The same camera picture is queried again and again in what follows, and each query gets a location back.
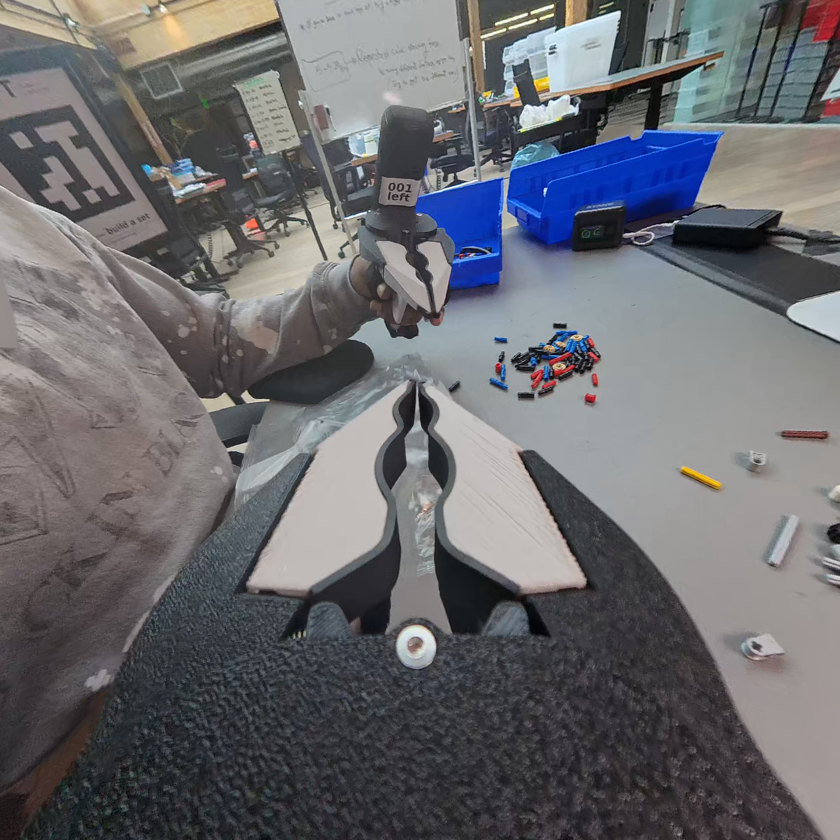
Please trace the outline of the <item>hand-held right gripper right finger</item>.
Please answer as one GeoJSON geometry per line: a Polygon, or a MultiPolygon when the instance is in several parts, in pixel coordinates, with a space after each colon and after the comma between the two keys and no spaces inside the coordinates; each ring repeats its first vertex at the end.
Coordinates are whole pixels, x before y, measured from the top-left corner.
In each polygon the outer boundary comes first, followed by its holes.
{"type": "Polygon", "coordinates": [[[523,450],[435,385],[418,387],[417,404],[441,490],[435,521],[444,551],[514,595],[584,589],[523,450]]]}

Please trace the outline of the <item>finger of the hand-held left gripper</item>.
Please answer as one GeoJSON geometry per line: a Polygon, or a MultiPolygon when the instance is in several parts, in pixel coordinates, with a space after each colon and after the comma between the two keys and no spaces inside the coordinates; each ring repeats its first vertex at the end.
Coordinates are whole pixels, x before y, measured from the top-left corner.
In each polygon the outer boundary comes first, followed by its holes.
{"type": "Polygon", "coordinates": [[[390,240],[379,240],[378,249],[384,258],[383,279],[393,293],[392,314],[403,316],[410,308],[423,315],[432,315],[435,312],[434,294],[429,281],[408,261],[406,248],[390,240]]]}
{"type": "Polygon", "coordinates": [[[444,245],[438,241],[422,243],[422,255],[427,262],[427,272],[431,276],[429,313],[436,316],[443,310],[448,297],[452,264],[444,245]]]}

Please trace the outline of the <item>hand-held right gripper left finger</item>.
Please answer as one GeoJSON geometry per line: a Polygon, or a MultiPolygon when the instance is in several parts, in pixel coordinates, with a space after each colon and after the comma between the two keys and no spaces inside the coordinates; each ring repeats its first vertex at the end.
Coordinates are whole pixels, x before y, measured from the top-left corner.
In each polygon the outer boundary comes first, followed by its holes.
{"type": "Polygon", "coordinates": [[[400,570],[393,487],[417,384],[406,381],[321,442],[247,580],[252,593],[387,597],[400,570]]]}

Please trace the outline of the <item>small clear parts bag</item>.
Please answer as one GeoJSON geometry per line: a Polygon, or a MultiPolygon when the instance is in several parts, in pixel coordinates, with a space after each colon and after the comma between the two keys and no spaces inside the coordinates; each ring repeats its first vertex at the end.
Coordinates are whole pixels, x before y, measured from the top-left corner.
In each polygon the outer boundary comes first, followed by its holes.
{"type": "Polygon", "coordinates": [[[384,420],[393,420],[389,406],[378,403],[405,382],[414,380],[446,389],[449,381],[433,375],[416,353],[389,364],[375,364],[361,380],[314,406],[270,402],[248,439],[234,496],[239,510],[264,489],[291,461],[310,455],[309,486],[301,483],[303,504],[288,511],[282,534],[291,531],[294,582],[302,581],[311,561],[326,553],[374,547],[384,532],[372,523],[386,504],[375,485],[375,455],[385,435],[384,420]]]}

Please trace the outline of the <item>grey desk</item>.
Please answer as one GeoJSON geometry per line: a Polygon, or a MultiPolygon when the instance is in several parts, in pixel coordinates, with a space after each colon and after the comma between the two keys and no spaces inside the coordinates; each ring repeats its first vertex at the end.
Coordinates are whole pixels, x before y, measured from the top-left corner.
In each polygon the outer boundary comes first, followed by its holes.
{"type": "Polygon", "coordinates": [[[405,341],[376,322],[358,339],[380,364],[419,354],[460,381],[457,402],[626,531],[683,601],[765,757],[838,838],[839,594],[819,564],[836,520],[826,494],[838,485],[838,345],[644,248],[574,253],[510,228],[503,258],[500,285],[453,294],[440,327],[405,341]],[[580,379],[540,402],[490,388],[499,351],[546,340],[555,322],[602,352],[596,403],[580,379]],[[750,450],[768,456],[764,471],[746,469],[750,450]],[[774,569],[764,555],[786,514],[800,526],[774,569]],[[761,634],[785,655],[745,658],[742,641],[761,634]]]}

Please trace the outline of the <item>wooden top standing desk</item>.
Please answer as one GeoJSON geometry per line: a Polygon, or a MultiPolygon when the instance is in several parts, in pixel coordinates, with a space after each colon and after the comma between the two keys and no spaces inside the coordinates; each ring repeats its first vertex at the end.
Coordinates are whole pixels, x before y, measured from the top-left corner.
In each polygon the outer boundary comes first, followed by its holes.
{"type": "Polygon", "coordinates": [[[712,50],[696,55],[674,59],[662,64],[624,70],[608,77],[600,78],[582,86],[559,91],[538,93],[541,104],[547,104],[562,96],[580,100],[579,115],[592,112],[595,120],[607,114],[610,106],[617,102],[622,94],[647,91],[647,109],[644,113],[644,130],[658,130],[666,84],[681,81],[690,73],[702,70],[724,57],[725,50],[712,50]]]}

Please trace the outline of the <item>person's left hand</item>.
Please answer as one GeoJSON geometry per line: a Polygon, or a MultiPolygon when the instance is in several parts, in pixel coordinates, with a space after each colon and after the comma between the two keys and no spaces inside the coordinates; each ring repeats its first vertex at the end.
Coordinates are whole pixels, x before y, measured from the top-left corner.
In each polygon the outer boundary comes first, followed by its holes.
{"type": "Polygon", "coordinates": [[[382,277],[379,267],[361,256],[353,257],[350,264],[350,284],[353,290],[370,304],[374,316],[384,321],[388,328],[401,329],[415,326],[426,321],[439,326],[444,320],[445,311],[437,316],[429,316],[407,307],[401,319],[393,313],[394,292],[382,277]]]}

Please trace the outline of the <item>white paper chart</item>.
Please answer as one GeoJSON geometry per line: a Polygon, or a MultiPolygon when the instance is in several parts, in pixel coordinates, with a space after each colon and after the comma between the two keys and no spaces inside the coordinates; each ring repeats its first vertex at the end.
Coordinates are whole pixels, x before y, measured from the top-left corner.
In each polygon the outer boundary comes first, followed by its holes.
{"type": "Polygon", "coordinates": [[[263,154],[281,154],[301,145],[277,70],[234,83],[263,154]]]}

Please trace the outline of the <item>black device with display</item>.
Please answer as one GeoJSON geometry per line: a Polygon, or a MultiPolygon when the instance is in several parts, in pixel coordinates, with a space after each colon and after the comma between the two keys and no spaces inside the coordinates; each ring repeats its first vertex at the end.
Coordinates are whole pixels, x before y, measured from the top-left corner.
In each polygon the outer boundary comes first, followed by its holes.
{"type": "Polygon", "coordinates": [[[623,244],[627,205],[624,201],[584,205],[573,217],[571,248],[582,252],[615,249],[623,244]]]}

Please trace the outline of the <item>long blue storage bin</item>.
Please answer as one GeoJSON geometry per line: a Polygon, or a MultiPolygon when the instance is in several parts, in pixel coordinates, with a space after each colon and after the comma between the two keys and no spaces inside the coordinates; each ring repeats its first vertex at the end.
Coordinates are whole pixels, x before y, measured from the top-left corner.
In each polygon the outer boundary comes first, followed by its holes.
{"type": "Polygon", "coordinates": [[[584,206],[626,205],[626,221],[692,207],[723,132],[646,130],[511,170],[507,210],[544,244],[572,237],[584,206]]]}

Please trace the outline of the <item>person's grey patterned hoodie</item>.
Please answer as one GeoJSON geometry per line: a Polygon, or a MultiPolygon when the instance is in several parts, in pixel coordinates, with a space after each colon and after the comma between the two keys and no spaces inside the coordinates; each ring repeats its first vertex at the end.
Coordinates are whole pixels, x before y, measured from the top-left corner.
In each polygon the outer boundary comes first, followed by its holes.
{"type": "Polygon", "coordinates": [[[1,216],[5,791],[112,682],[234,478],[176,364],[221,300],[4,188],[1,216]]]}

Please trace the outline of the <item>light grey axle rod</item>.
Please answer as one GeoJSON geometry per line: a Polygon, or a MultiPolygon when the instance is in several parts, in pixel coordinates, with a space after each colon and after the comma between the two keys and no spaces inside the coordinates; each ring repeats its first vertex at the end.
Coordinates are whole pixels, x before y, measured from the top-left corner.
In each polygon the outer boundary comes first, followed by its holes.
{"type": "Polygon", "coordinates": [[[799,517],[785,514],[773,532],[764,560],[769,567],[779,569],[787,557],[800,526],[799,517]]]}

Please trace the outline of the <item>pile of yellow grey bricks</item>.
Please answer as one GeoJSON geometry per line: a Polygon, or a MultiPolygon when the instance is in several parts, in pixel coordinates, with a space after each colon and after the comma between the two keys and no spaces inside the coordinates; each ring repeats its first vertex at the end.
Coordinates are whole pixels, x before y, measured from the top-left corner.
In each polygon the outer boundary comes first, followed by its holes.
{"type": "Polygon", "coordinates": [[[825,551],[819,564],[823,579],[835,589],[839,589],[839,485],[832,487],[826,494],[829,504],[834,509],[836,520],[826,527],[825,551]]]}

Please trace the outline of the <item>black white marker board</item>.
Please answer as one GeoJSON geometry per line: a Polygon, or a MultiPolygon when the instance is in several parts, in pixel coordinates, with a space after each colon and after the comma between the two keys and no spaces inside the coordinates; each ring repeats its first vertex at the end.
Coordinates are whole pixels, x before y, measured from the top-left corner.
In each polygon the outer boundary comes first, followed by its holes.
{"type": "Polygon", "coordinates": [[[66,46],[2,51],[1,181],[123,253],[170,234],[150,179],[66,46]]]}

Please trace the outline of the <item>white book stand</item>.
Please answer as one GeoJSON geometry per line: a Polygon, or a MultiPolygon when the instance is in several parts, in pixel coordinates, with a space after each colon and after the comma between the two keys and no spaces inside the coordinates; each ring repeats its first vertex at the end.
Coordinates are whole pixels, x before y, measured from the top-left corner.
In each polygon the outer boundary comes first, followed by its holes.
{"type": "Polygon", "coordinates": [[[833,291],[791,304],[785,313],[798,326],[839,343],[840,292],[833,291]]]}

